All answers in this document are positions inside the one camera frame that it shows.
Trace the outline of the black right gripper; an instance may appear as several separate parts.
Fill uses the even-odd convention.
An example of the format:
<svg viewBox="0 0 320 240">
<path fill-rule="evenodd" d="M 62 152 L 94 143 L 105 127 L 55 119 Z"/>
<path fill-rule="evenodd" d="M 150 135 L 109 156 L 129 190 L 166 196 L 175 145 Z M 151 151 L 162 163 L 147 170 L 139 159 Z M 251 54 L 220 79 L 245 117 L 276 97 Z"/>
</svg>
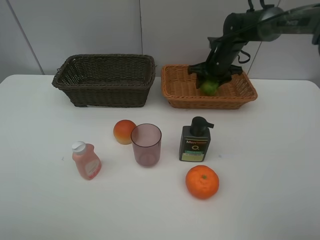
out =
<svg viewBox="0 0 320 240">
<path fill-rule="evenodd" d="M 196 88 L 200 88 L 206 81 L 206 76 L 218 78 L 218 86 L 229 83 L 233 75 L 241 75 L 243 68 L 233 65 L 234 60 L 242 52 L 242 48 L 248 44 L 239 37 L 222 39 L 220 37 L 208 37 L 210 53 L 204 62 L 189 65 L 188 74 L 196 74 Z"/>
</svg>

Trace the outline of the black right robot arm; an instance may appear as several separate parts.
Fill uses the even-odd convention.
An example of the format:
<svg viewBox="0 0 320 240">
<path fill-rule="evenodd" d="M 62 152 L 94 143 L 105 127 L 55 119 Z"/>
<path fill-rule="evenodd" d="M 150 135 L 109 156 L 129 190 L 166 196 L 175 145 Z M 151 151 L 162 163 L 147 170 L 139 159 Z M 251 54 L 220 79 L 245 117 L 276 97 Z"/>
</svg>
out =
<svg viewBox="0 0 320 240">
<path fill-rule="evenodd" d="M 196 74 L 196 88 L 211 80 L 221 86 L 241 75 L 241 66 L 233 65 L 249 42 L 272 42 L 282 34 L 312 35 L 312 44 L 320 44 L 320 6 L 311 4 L 283 11 L 260 1 L 254 10 L 250 1 L 245 13 L 231 13 L 223 24 L 221 37 L 209 37 L 210 53 L 206 61 L 189 65 L 188 74 Z"/>
</svg>

